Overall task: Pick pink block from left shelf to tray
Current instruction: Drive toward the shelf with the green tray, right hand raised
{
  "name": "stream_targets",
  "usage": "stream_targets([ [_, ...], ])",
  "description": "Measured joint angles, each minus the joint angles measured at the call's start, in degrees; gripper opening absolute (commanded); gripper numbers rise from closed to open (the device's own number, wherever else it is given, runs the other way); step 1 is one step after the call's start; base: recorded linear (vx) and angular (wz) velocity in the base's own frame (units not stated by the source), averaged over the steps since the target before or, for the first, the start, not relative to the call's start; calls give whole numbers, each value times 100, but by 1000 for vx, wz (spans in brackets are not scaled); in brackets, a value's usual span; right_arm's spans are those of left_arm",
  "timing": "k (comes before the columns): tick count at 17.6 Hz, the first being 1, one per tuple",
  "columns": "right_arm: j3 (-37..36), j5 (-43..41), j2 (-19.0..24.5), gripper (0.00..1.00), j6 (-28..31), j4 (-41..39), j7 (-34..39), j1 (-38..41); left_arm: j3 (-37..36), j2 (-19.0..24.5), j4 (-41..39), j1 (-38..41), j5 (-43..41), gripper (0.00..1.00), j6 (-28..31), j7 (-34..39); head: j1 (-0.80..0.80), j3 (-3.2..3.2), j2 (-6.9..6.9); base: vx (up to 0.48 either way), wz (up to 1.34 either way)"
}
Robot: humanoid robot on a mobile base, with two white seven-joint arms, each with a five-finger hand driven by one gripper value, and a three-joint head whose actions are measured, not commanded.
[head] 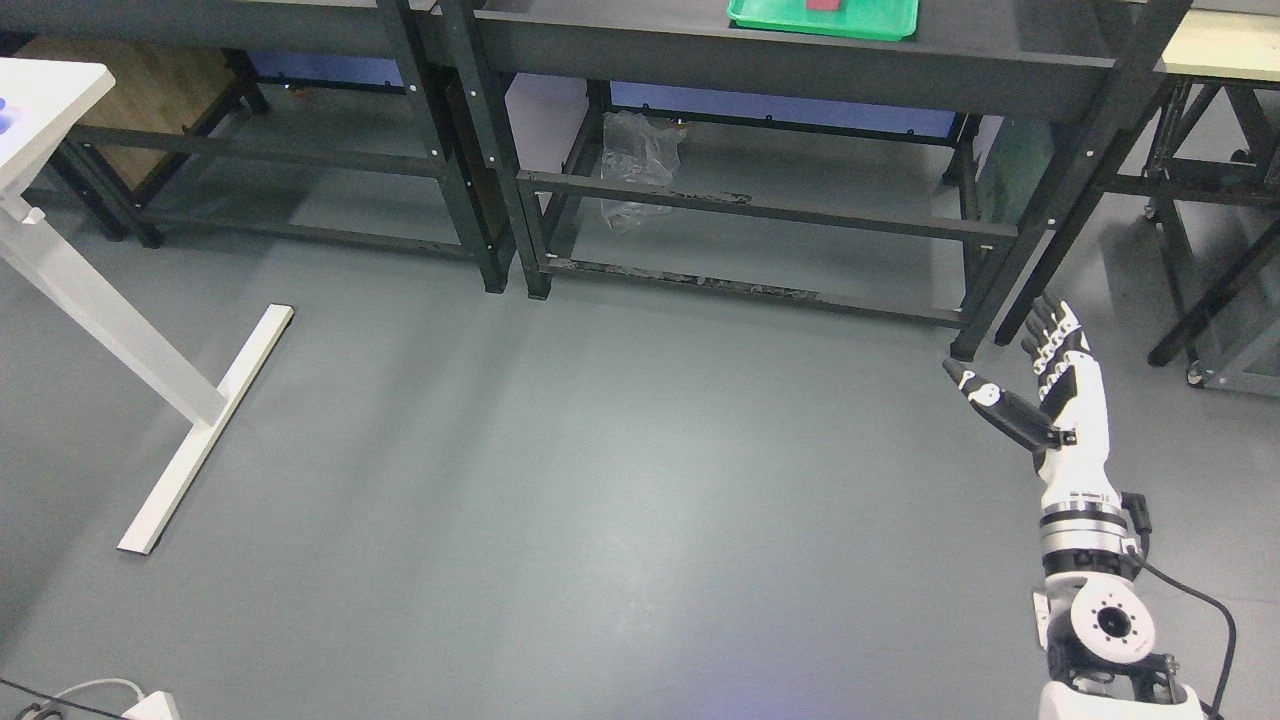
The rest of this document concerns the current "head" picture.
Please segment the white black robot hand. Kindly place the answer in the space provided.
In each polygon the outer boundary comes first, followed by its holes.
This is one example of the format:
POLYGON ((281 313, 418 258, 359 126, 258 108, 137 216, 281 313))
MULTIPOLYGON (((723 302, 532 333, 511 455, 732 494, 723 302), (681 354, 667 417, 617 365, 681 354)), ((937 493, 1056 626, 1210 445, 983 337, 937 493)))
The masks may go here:
POLYGON ((1105 470, 1110 455, 1105 383, 1084 325, 1069 304, 1043 293, 1024 328, 1021 346, 1036 375, 1036 402, 952 357, 943 360, 945 372, 979 416, 1030 452, 1044 483, 1043 507, 1068 501, 1119 507, 1121 496, 1105 470))

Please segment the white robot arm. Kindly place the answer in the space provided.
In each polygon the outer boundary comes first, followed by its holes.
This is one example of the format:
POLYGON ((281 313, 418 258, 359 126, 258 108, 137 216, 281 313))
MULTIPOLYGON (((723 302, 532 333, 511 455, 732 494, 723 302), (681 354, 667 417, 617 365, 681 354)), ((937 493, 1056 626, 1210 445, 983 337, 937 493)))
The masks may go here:
POLYGON ((1146 497, 1074 498, 1041 520, 1044 584, 1033 591, 1050 679, 1041 719, 1208 719, 1210 707, 1155 648, 1153 616, 1134 580, 1149 547, 1146 497))

